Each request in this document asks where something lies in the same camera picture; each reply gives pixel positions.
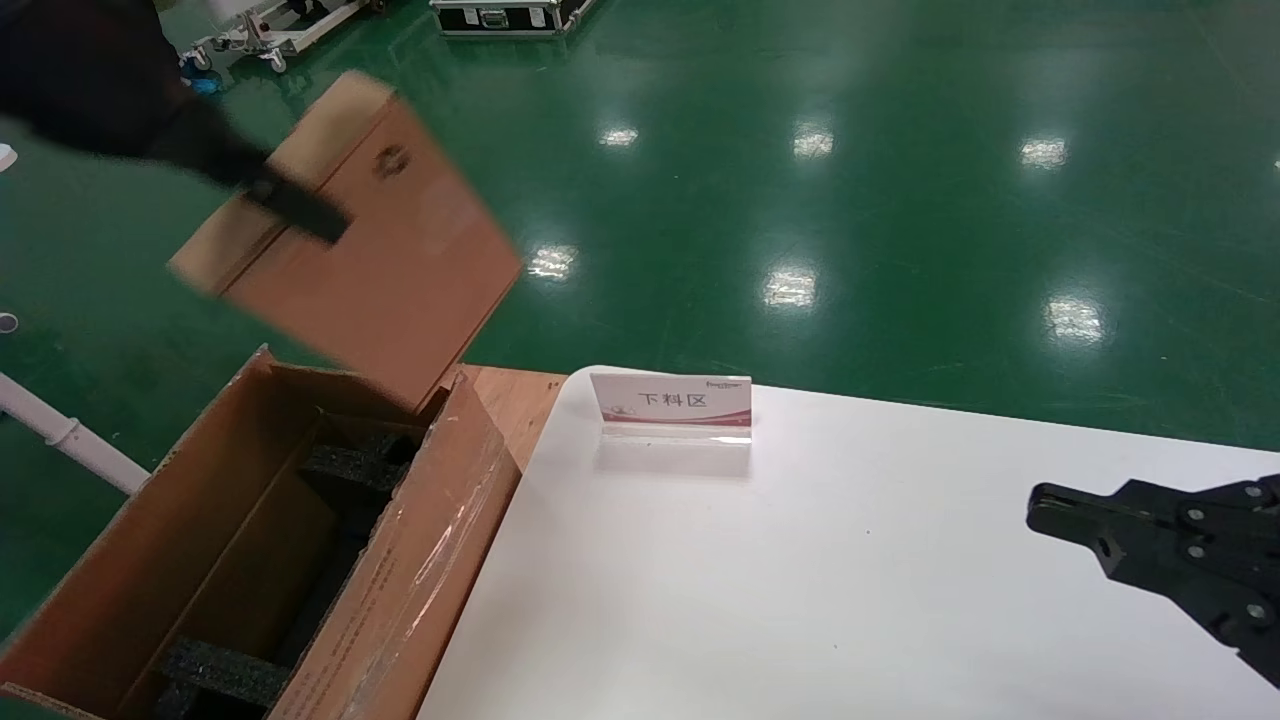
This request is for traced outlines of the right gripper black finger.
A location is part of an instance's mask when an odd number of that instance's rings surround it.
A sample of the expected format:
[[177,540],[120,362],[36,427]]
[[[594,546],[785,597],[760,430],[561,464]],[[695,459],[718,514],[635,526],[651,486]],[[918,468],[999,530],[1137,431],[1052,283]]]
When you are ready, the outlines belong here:
[[1111,582],[1169,600],[1277,687],[1277,564],[1263,551],[1175,532],[1100,532],[1087,547]]
[[1030,492],[1027,525],[1036,533],[1087,544],[1103,530],[1169,530],[1206,539],[1277,543],[1277,477],[1203,491],[1130,479],[1111,495],[1041,483]]

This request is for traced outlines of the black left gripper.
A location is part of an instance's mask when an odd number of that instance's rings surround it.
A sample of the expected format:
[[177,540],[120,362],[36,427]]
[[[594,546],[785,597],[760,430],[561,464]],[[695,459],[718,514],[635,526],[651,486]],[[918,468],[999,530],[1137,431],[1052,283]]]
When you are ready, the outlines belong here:
[[151,1],[5,1],[3,115],[79,152],[150,158],[230,190],[326,243],[349,228],[334,202],[276,169],[224,113],[189,102]]

